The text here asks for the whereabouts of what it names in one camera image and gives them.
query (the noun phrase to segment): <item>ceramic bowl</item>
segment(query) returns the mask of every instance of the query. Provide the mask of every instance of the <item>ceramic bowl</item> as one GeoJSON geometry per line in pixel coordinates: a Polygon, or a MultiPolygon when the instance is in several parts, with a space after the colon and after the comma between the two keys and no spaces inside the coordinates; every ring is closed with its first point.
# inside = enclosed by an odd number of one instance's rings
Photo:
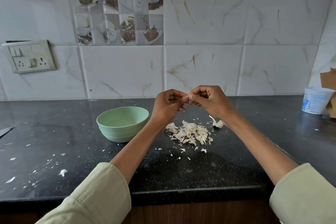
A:
{"type": "Polygon", "coordinates": [[[97,124],[107,139],[129,142],[147,124],[149,112],[141,107],[127,106],[103,112],[97,117],[97,124]]]}

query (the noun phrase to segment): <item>person's right hand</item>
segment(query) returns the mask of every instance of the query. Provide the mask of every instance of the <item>person's right hand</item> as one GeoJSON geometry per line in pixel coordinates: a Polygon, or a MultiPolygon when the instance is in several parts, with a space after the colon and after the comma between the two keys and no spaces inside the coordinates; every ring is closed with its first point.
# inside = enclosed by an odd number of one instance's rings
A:
{"type": "Polygon", "coordinates": [[[227,123],[237,114],[220,86],[198,86],[189,93],[189,104],[203,106],[208,113],[227,123]]]}

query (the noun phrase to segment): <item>shirt cuff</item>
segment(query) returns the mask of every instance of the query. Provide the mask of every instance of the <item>shirt cuff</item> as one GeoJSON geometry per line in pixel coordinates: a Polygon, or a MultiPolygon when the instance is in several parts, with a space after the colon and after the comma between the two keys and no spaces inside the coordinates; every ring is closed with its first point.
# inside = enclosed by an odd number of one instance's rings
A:
{"type": "Polygon", "coordinates": [[[285,224],[329,223],[336,218],[336,188],[305,163],[280,179],[269,204],[285,224]]]}
{"type": "Polygon", "coordinates": [[[131,194],[121,172],[111,163],[97,167],[70,195],[97,223],[121,223],[131,210],[131,194]]]}

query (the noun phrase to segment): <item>cardboard piece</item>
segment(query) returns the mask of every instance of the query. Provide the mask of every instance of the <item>cardboard piece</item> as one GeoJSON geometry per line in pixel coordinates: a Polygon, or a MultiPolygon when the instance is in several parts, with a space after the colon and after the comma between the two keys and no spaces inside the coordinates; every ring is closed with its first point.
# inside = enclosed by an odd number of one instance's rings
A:
{"type": "MultiPolygon", "coordinates": [[[[320,73],[322,88],[336,90],[336,69],[330,68],[330,72],[320,73]]],[[[331,118],[336,118],[336,92],[331,96],[326,106],[331,118]]]]}

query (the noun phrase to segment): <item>pile of garlic peels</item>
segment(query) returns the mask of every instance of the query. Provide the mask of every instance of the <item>pile of garlic peels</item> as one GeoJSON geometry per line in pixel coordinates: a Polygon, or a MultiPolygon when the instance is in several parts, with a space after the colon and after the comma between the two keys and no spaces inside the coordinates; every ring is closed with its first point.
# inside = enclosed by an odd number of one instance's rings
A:
{"type": "Polygon", "coordinates": [[[211,133],[208,132],[206,127],[185,121],[182,121],[182,123],[183,126],[179,128],[175,126],[174,122],[166,126],[166,129],[173,133],[173,135],[169,136],[171,140],[178,140],[183,144],[193,144],[195,145],[195,150],[198,149],[196,140],[200,141],[201,145],[206,144],[207,141],[209,144],[211,144],[213,141],[211,137],[208,137],[208,135],[211,135],[211,133]]]}

